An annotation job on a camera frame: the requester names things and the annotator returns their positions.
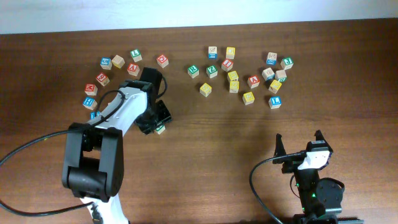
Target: white wall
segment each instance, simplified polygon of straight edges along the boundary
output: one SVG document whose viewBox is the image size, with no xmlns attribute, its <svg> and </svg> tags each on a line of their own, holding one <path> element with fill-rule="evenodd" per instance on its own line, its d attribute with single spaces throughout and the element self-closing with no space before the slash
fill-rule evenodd
<svg viewBox="0 0 398 224">
<path fill-rule="evenodd" d="M 398 16 L 398 0 L 0 0 L 0 34 Z"/>
</svg>

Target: cube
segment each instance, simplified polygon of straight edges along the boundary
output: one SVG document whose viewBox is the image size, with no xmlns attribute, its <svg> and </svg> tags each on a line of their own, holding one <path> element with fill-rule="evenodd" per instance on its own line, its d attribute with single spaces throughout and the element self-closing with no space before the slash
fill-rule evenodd
<svg viewBox="0 0 398 224">
<path fill-rule="evenodd" d="M 209 76 L 209 78 L 214 78 L 217 76 L 218 70 L 214 65 L 212 65 L 206 69 L 206 73 Z"/>
<path fill-rule="evenodd" d="M 217 47 L 209 47 L 209 59 L 217 59 Z"/>
<path fill-rule="evenodd" d="M 227 79 L 228 81 L 237 81 L 238 80 L 238 73 L 236 71 L 228 72 Z"/>
<path fill-rule="evenodd" d="M 112 64 L 115 67 L 118 68 L 122 68 L 122 66 L 124 65 L 124 59 L 118 55 L 116 55 L 113 59 L 112 59 Z"/>
<path fill-rule="evenodd" d="M 248 85 L 250 86 L 250 88 L 255 88 L 259 86 L 259 84 L 260 84 L 260 79 L 256 75 L 249 77 Z"/>
<path fill-rule="evenodd" d="M 284 70 L 292 68 L 293 67 L 292 58 L 291 57 L 283 58 L 282 62 L 280 63 L 280 66 L 282 66 Z"/>
<path fill-rule="evenodd" d="M 98 88 L 94 84 L 86 84 L 85 93 L 89 96 L 96 96 Z"/>
<path fill-rule="evenodd" d="M 211 86 L 209 84 L 205 83 L 200 87 L 200 93 L 207 97 L 211 93 Z"/>
<path fill-rule="evenodd" d="M 169 64 L 169 59 L 164 55 L 159 56 L 156 61 L 162 68 L 166 67 Z"/>
<path fill-rule="evenodd" d="M 232 69 L 233 64 L 234 64 L 234 63 L 233 63 L 232 61 L 230 61 L 230 60 L 228 60 L 228 59 L 225 59 L 225 61 L 223 62 L 223 64 L 221 64 L 221 68 L 222 68 L 224 71 L 228 72 L 228 71 L 230 71 L 230 70 Z"/>
<path fill-rule="evenodd" d="M 142 60 L 141 53 L 138 49 L 130 51 L 130 54 L 131 54 L 131 57 L 134 60 L 134 62 L 138 62 L 138 61 Z"/>
<path fill-rule="evenodd" d="M 226 57 L 227 59 L 234 59 L 235 58 L 235 48 L 234 47 L 227 47 L 226 48 Z"/>
<path fill-rule="evenodd" d="M 245 105 L 249 105 L 251 103 L 254 103 L 254 95 L 252 92 L 245 93 L 243 95 L 243 102 Z"/>
<path fill-rule="evenodd" d="M 272 68 L 264 69 L 262 71 L 261 75 L 266 81 L 271 80 L 271 79 L 273 79 L 275 77 L 275 73 L 272 70 Z"/>
<path fill-rule="evenodd" d="M 139 67 L 138 65 L 134 65 L 133 63 L 130 63 L 129 66 L 127 67 L 127 72 L 130 75 L 137 76 L 139 73 Z"/>
<path fill-rule="evenodd" d="M 199 75 L 199 68 L 196 65 L 192 65 L 188 68 L 188 75 L 190 75 L 192 78 L 197 77 Z"/>
<path fill-rule="evenodd" d="M 86 97 L 85 100 L 83 101 L 83 106 L 85 106 L 90 110 L 93 110 L 97 106 L 97 102 L 90 97 Z"/>
<path fill-rule="evenodd" d="M 281 86 L 282 84 L 280 82 L 273 80 L 268 90 L 276 94 Z"/>
<path fill-rule="evenodd" d="M 267 65 L 276 65 L 277 54 L 269 52 L 267 55 Z"/>
<path fill-rule="evenodd" d="M 238 91 L 239 91 L 239 81 L 230 81 L 229 92 L 230 93 L 238 93 Z"/>
<path fill-rule="evenodd" d="M 112 68 L 112 63 L 110 58 L 101 58 L 101 67 L 103 69 L 110 70 Z"/>
<path fill-rule="evenodd" d="M 102 72 L 96 77 L 96 79 L 103 86 L 106 86 L 106 84 L 110 82 L 109 78 Z"/>
<path fill-rule="evenodd" d="M 286 78 L 287 78 L 287 76 L 286 76 L 285 70 L 276 71 L 275 79 L 276 79 L 278 82 L 284 82 L 284 81 L 286 80 Z"/>
<path fill-rule="evenodd" d="M 273 96 L 269 99 L 268 101 L 269 103 L 269 107 L 271 109 L 276 109 L 276 108 L 280 108 L 280 106 L 282 105 L 282 101 L 280 100 L 279 96 Z"/>
<path fill-rule="evenodd" d="M 156 134 L 162 134 L 166 130 L 164 124 L 160 125 L 158 128 L 155 129 Z"/>
</svg>

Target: toy block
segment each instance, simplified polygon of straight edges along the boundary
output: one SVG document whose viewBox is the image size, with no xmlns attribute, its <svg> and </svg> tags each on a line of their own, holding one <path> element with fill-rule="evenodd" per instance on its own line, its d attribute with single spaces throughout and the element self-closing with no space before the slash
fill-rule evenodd
<svg viewBox="0 0 398 224">
<path fill-rule="evenodd" d="M 275 79 L 276 79 L 278 82 L 284 82 L 284 81 L 286 80 L 286 78 L 287 78 L 287 76 L 286 76 L 285 70 L 276 71 Z"/>
<path fill-rule="evenodd" d="M 273 79 L 275 77 L 275 73 L 272 70 L 272 68 L 264 69 L 262 71 L 261 75 L 266 81 L 271 80 L 271 79 Z"/>
<path fill-rule="evenodd" d="M 110 58 L 102 58 L 100 65 L 103 69 L 110 70 L 112 68 L 111 59 Z"/>
<path fill-rule="evenodd" d="M 90 110 L 93 110 L 97 106 L 97 102 L 90 97 L 86 97 L 85 100 L 83 101 L 83 106 L 85 106 Z"/>
<path fill-rule="evenodd" d="M 133 63 L 130 63 L 129 66 L 127 67 L 127 72 L 130 75 L 137 76 L 139 73 L 139 67 L 138 65 L 134 65 Z"/>
<path fill-rule="evenodd" d="M 227 79 L 228 81 L 237 81 L 238 80 L 238 73 L 236 71 L 228 72 Z"/>
<path fill-rule="evenodd" d="M 96 79 L 103 86 L 106 86 L 106 84 L 110 82 L 109 78 L 102 72 L 96 77 Z"/>
<path fill-rule="evenodd" d="M 217 76 L 218 70 L 214 65 L 212 65 L 206 69 L 206 73 L 209 76 L 209 78 L 214 78 Z"/>
<path fill-rule="evenodd" d="M 118 55 L 116 55 L 113 59 L 112 59 L 112 64 L 118 68 L 122 68 L 124 65 L 124 59 Z"/>
<path fill-rule="evenodd" d="M 226 48 L 226 55 L 227 59 L 234 59 L 235 58 L 235 48 L 234 47 L 227 47 Z"/>
<path fill-rule="evenodd" d="M 188 68 L 188 75 L 190 75 L 192 78 L 197 77 L 199 75 L 199 68 L 196 65 L 192 65 Z"/>
<path fill-rule="evenodd" d="M 134 62 L 139 62 L 142 60 L 141 53 L 138 49 L 130 51 L 130 54 Z"/>
<path fill-rule="evenodd" d="M 282 105 L 282 101 L 280 100 L 279 96 L 273 96 L 269 99 L 268 101 L 269 103 L 269 107 L 271 109 L 276 109 L 276 108 L 280 108 L 280 106 Z"/>
<path fill-rule="evenodd" d="M 282 84 L 280 82 L 273 80 L 268 90 L 276 94 L 281 86 Z"/>
<path fill-rule="evenodd" d="M 277 54 L 269 52 L 267 55 L 267 65 L 276 65 Z"/>
<path fill-rule="evenodd" d="M 238 93 L 238 91 L 239 91 L 239 81 L 230 81 L 229 92 L 230 93 Z"/>
<path fill-rule="evenodd" d="M 253 75 L 248 79 L 248 85 L 250 86 L 250 88 L 257 87 L 259 86 L 259 84 L 260 84 L 260 79 L 257 77 L 257 75 Z"/>
<path fill-rule="evenodd" d="M 284 70 L 292 68 L 292 67 L 293 67 L 293 60 L 292 60 L 292 58 L 291 58 L 291 57 L 283 58 L 282 61 L 281 61 L 281 63 L 280 63 L 280 66 L 282 66 L 282 68 L 283 68 Z"/>
<path fill-rule="evenodd" d="M 98 88 L 94 84 L 86 84 L 85 93 L 89 96 L 96 96 Z"/>
<path fill-rule="evenodd" d="M 158 128 L 155 129 L 156 134 L 162 134 L 166 130 L 164 124 L 160 125 Z"/>
<path fill-rule="evenodd" d="M 254 103 L 254 95 L 252 92 L 245 93 L 243 95 L 243 102 L 245 105 L 249 105 L 251 103 Z"/>
<path fill-rule="evenodd" d="M 228 59 L 225 59 L 225 61 L 223 62 L 223 64 L 221 65 L 221 68 L 228 72 L 232 69 L 232 66 L 234 65 L 234 63 Z"/>
<path fill-rule="evenodd" d="M 209 47 L 209 59 L 217 59 L 217 47 Z"/>
<path fill-rule="evenodd" d="M 200 93 L 207 97 L 211 93 L 211 86 L 209 84 L 205 83 L 200 87 Z"/>
<path fill-rule="evenodd" d="M 164 55 L 159 56 L 156 61 L 162 68 L 166 67 L 169 64 L 169 59 Z"/>
</svg>

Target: wooden block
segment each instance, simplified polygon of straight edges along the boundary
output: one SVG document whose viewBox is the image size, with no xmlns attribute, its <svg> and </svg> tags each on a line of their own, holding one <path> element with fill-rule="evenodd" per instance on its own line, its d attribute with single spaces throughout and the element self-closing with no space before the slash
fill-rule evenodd
<svg viewBox="0 0 398 224">
<path fill-rule="evenodd" d="M 282 84 L 280 82 L 273 80 L 268 90 L 276 94 L 281 86 Z"/>
<path fill-rule="evenodd" d="M 227 59 L 234 59 L 235 58 L 235 48 L 234 47 L 227 47 L 226 48 L 226 57 Z"/>
<path fill-rule="evenodd" d="M 139 73 L 139 67 L 138 65 L 134 65 L 133 63 L 130 63 L 129 66 L 127 67 L 127 72 L 130 75 L 137 76 Z"/>
<path fill-rule="evenodd" d="M 156 61 L 162 68 L 166 67 L 169 64 L 169 59 L 164 55 L 159 56 Z"/>
<path fill-rule="evenodd" d="M 199 68 L 196 65 L 192 65 L 188 68 L 188 75 L 190 75 L 192 78 L 197 77 L 199 75 Z"/>
<path fill-rule="evenodd" d="M 217 76 L 218 70 L 214 65 L 212 65 L 206 69 L 206 73 L 209 76 L 209 78 L 214 78 Z"/>
<path fill-rule="evenodd" d="M 282 66 L 284 70 L 292 68 L 293 67 L 292 58 L 291 57 L 283 58 L 280 63 L 280 66 Z"/>
<path fill-rule="evenodd" d="M 103 86 L 106 86 L 106 84 L 110 82 L 109 78 L 102 72 L 96 77 L 96 79 Z"/>
<path fill-rule="evenodd" d="M 286 76 L 285 70 L 278 70 L 278 71 L 276 71 L 275 79 L 276 79 L 278 82 L 284 82 L 284 81 L 286 81 L 286 78 L 287 78 L 287 76 Z"/>
<path fill-rule="evenodd" d="M 237 81 L 238 80 L 238 73 L 236 71 L 228 72 L 227 79 L 228 81 Z"/>
<path fill-rule="evenodd" d="M 276 109 L 280 108 L 280 106 L 282 105 L 282 100 L 280 100 L 279 96 L 273 96 L 269 99 L 268 103 L 271 109 Z"/>
<path fill-rule="evenodd" d="M 130 51 L 130 54 L 134 62 L 139 62 L 142 60 L 141 53 L 138 49 Z"/>
<path fill-rule="evenodd" d="M 209 47 L 209 59 L 217 59 L 217 47 Z"/>
<path fill-rule="evenodd" d="M 166 130 L 164 124 L 160 125 L 158 128 L 155 129 L 156 134 L 162 134 Z"/>
<path fill-rule="evenodd" d="M 254 95 L 252 92 L 245 93 L 243 95 L 243 102 L 245 105 L 249 105 L 251 103 L 254 103 Z"/>
<path fill-rule="evenodd" d="M 103 69 L 110 70 L 112 68 L 111 59 L 110 58 L 102 58 L 100 65 Z"/>
<path fill-rule="evenodd" d="M 271 80 L 271 79 L 273 79 L 274 77 L 275 77 L 275 73 L 274 73 L 274 71 L 272 70 L 272 68 L 267 68 L 267 69 L 264 69 L 263 71 L 262 71 L 262 77 L 266 80 L 266 81 L 268 81 L 268 80 Z"/>
<path fill-rule="evenodd" d="M 259 86 L 259 84 L 260 84 L 260 79 L 257 77 L 257 75 L 253 75 L 248 79 L 248 85 L 250 86 L 250 88 L 255 88 Z"/>
<path fill-rule="evenodd" d="M 225 61 L 223 62 L 223 64 L 221 64 L 221 68 L 228 72 L 232 69 L 232 66 L 234 65 L 234 63 L 228 59 L 225 59 Z"/>
<path fill-rule="evenodd" d="M 89 96 L 96 96 L 98 88 L 94 84 L 86 84 L 85 93 Z"/>
<path fill-rule="evenodd" d="M 207 97 L 211 93 L 211 86 L 209 84 L 205 83 L 200 87 L 200 93 Z"/>
<path fill-rule="evenodd" d="M 85 100 L 83 101 L 83 106 L 85 106 L 90 110 L 93 110 L 97 106 L 97 102 L 90 97 L 86 97 Z"/>
<path fill-rule="evenodd" d="M 267 55 L 267 65 L 276 65 L 277 54 L 269 52 Z"/>
<path fill-rule="evenodd" d="M 124 59 L 118 55 L 116 55 L 113 59 L 112 59 L 112 64 L 117 67 L 117 68 L 122 68 L 124 65 Z"/>
<path fill-rule="evenodd" d="M 238 91 L 239 91 L 239 81 L 230 81 L 229 92 L 230 93 L 238 93 Z"/>
</svg>

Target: wood grain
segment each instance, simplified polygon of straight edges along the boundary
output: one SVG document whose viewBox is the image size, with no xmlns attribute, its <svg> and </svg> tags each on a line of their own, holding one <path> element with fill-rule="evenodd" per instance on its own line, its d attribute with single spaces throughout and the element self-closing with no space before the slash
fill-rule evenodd
<svg viewBox="0 0 398 224">
<path fill-rule="evenodd" d="M 245 26 L 108 30 L 0 35 L 0 156 L 30 139 L 85 122 L 84 86 L 103 71 L 101 57 L 132 62 L 167 78 L 163 97 L 174 121 L 158 136 L 136 127 L 124 137 L 125 175 L 120 191 L 133 223 L 237 223 L 270 217 L 250 191 L 249 171 L 274 153 L 275 135 L 287 152 L 305 149 L 321 129 L 335 150 L 320 172 L 346 185 L 342 217 L 366 223 L 398 222 L 398 20 L 296 22 Z M 206 57 L 218 46 L 217 61 Z M 227 46 L 236 48 L 233 70 L 238 94 L 229 93 L 220 69 Z M 251 75 L 261 77 L 268 52 L 294 60 L 270 110 L 272 93 L 261 78 L 255 102 L 243 93 Z M 165 54 L 161 69 L 155 58 Z M 197 65 L 192 79 L 187 68 Z M 219 74 L 209 79 L 205 68 Z M 127 78 L 126 66 L 105 71 L 111 83 L 97 85 L 98 100 Z M 213 87 L 205 98 L 203 83 Z M 0 198 L 26 211 L 80 204 L 61 184 L 65 136 L 41 142 L 1 168 Z M 259 195 L 279 217 L 301 213 L 281 166 L 264 165 L 254 176 Z M 0 210 L 1 223 L 91 223 L 86 209 L 44 218 Z"/>
</svg>

